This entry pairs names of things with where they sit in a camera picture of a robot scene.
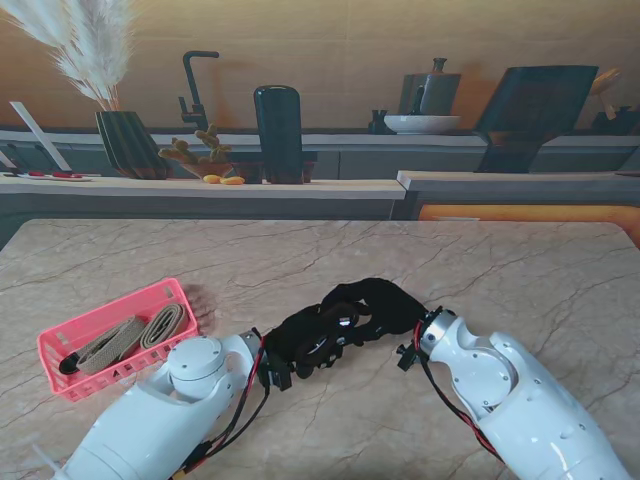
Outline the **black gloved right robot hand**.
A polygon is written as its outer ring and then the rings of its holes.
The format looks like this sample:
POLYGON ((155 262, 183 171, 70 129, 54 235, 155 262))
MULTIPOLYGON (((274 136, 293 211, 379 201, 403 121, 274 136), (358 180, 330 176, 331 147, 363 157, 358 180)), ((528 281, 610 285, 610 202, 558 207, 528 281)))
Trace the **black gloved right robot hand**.
POLYGON ((346 345, 363 346, 386 334, 405 334, 427 315, 427 309, 418 300, 382 278, 339 284, 324 297, 320 311, 324 313, 338 303, 351 304, 360 315, 370 317, 367 323, 345 335, 346 345))

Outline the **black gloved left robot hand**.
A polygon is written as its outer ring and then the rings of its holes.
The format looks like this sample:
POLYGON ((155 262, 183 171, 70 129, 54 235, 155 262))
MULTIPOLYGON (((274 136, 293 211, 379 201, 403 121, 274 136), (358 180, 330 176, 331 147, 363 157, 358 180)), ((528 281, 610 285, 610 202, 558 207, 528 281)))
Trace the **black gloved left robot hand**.
POLYGON ((320 307, 305 307, 265 335, 267 364, 282 380, 291 373, 306 379, 316 368, 330 368, 348 346, 345 335, 363 316, 348 303, 324 313, 320 307))

